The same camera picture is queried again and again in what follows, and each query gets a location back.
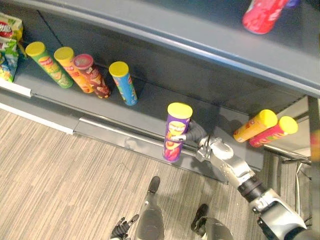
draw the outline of purple pringles can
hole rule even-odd
[[[183,142],[171,141],[172,136],[179,136],[188,131],[192,108],[181,102],[173,102],[168,106],[168,117],[165,127],[163,157],[170,163],[179,160]]]

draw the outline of orange pringles can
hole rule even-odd
[[[92,93],[94,89],[90,86],[87,78],[84,77],[81,72],[76,68],[73,63],[75,58],[75,53],[71,47],[63,46],[58,48],[54,52],[54,58],[60,65],[66,70],[66,72],[71,76],[71,78],[76,82],[76,84],[82,89],[86,94]]]
[[[233,137],[237,142],[243,143],[255,135],[275,126],[277,122],[277,115],[269,109],[264,109],[236,130]]]

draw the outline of yellow lid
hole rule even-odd
[[[271,128],[278,123],[277,115],[269,109],[262,110],[258,116],[267,128]]]
[[[168,106],[168,113],[176,119],[188,119],[192,115],[192,108],[181,102],[173,102]]]
[[[116,61],[110,65],[109,72],[112,76],[121,78],[127,75],[129,72],[129,67],[123,61]]]
[[[74,58],[74,56],[74,51],[71,47],[68,46],[60,47],[54,52],[54,58],[57,61],[71,61]]]
[[[297,122],[290,116],[283,116],[279,120],[280,128],[287,134],[294,134],[298,131]]]
[[[37,55],[44,53],[45,50],[46,50],[46,46],[44,45],[43,42],[34,41],[26,47],[25,52],[30,57],[35,57]]]

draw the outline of white shelf edge strip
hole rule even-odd
[[[30,88],[27,88],[27,87],[24,87],[24,86],[20,86],[18,84],[13,83],[13,82],[0,80],[0,87],[4,88],[4,89],[7,89],[7,90],[10,90],[10,91],[13,91],[13,92],[18,93],[18,94],[27,96],[28,98],[30,98],[32,96]]]
[[[74,133],[74,130],[71,129],[71,128],[68,128],[68,127],[65,127],[65,126],[61,126],[57,123],[54,123],[52,121],[49,121],[49,120],[46,120],[46,119],[43,119],[41,117],[38,117],[38,116],[35,116],[35,115],[32,115],[30,113],[27,113],[25,111],[21,111],[19,109],[16,109],[14,107],[11,107],[11,106],[8,106],[8,105],[5,105],[3,103],[0,102],[0,109],[3,109],[3,110],[6,110],[10,113],[13,113],[13,114],[16,114],[16,115],[19,115],[23,118],[26,118],[26,119],[29,119],[29,120],[32,120],[32,121],[35,121],[39,124],[43,124],[45,126],[48,126],[50,128],[53,128],[53,129],[56,129],[56,130],[59,130],[59,131],[62,131],[66,134],[70,134],[70,135],[73,135]]]

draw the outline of pringles can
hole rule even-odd
[[[179,160],[183,142],[171,141],[172,136],[179,136],[188,131],[192,108],[181,102],[173,102],[168,106],[168,117],[165,127],[163,157],[170,163]]]
[[[73,64],[86,77],[98,98],[106,99],[111,91],[89,54],[80,54],[73,59]]]
[[[243,26],[254,34],[270,32],[288,1],[252,0],[242,18]]]
[[[236,130],[233,137],[237,142],[243,143],[264,130],[275,126],[277,122],[277,115],[269,109],[264,109]]]
[[[87,81],[87,78],[81,74],[73,63],[75,53],[71,47],[63,46],[54,52],[54,58],[57,60],[71,78],[78,84],[82,91],[86,94],[92,93],[94,90]]]
[[[116,61],[109,67],[115,85],[117,86],[124,103],[132,106],[138,102],[135,87],[129,73],[128,65],[123,61]]]
[[[74,81],[63,70],[58,62],[48,53],[46,46],[41,41],[30,43],[26,49],[28,54],[60,87],[70,88]]]
[[[297,131],[297,122],[290,116],[283,116],[280,118],[277,125],[250,138],[249,143],[251,146],[258,148],[264,144],[268,144],[274,140],[283,138],[288,134],[295,134]]]

